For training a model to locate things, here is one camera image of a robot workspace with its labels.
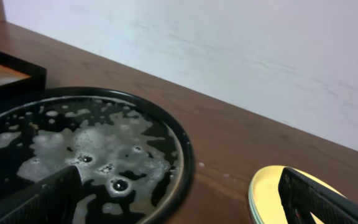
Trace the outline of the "light blue plate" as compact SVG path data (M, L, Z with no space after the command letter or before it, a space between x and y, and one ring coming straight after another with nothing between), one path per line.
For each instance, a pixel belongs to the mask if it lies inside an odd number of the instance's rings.
M248 203L249 203L252 223L253 224L264 224L262 219L259 216L259 213L257 212L256 206L254 203L253 186L254 186L254 180L251 180L251 182L249 184L249 189L248 189Z

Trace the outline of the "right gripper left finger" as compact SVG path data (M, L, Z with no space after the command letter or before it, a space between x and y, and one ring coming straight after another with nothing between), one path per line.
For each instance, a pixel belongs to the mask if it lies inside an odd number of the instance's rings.
M0 223L71 223L80 200L81 178L66 167L0 200Z

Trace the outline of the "yellow plate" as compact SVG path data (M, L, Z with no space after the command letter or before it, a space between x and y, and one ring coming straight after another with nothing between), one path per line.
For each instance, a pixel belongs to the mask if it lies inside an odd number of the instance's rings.
M287 224L278 192L278 185L284 168L287 167L263 167L252 178L254 180L254 203L264 224Z

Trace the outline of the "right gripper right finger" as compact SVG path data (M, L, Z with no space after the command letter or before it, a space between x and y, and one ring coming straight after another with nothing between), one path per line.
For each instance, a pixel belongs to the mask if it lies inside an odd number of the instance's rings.
M358 224L358 204L300 172L283 169L278 192L287 223Z

